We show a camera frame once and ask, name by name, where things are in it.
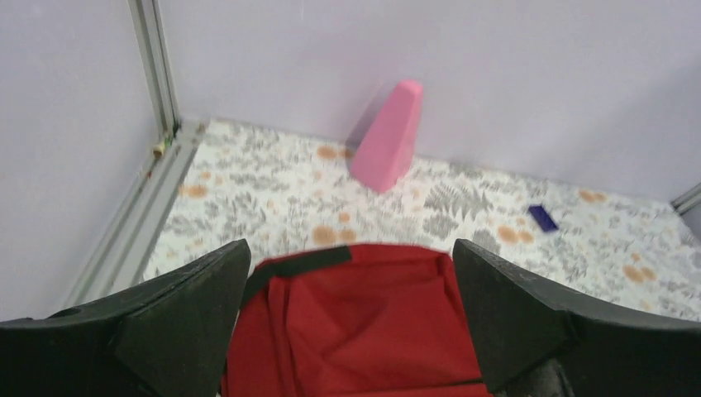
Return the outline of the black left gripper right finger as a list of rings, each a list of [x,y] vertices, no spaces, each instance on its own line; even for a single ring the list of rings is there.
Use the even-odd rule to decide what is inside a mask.
[[[697,396],[700,325],[596,299],[459,239],[455,276],[497,396]]]

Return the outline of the red student backpack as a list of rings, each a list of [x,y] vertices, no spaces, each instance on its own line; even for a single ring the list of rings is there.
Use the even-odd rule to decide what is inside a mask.
[[[224,396],[486,396],[451,257],[355,244],[260,263]]]

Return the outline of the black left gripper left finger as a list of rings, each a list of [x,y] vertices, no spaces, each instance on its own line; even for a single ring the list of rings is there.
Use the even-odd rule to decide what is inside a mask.
[[[250,259],[233,241],[48,318],[3,322],[2,395],[215,395]]]

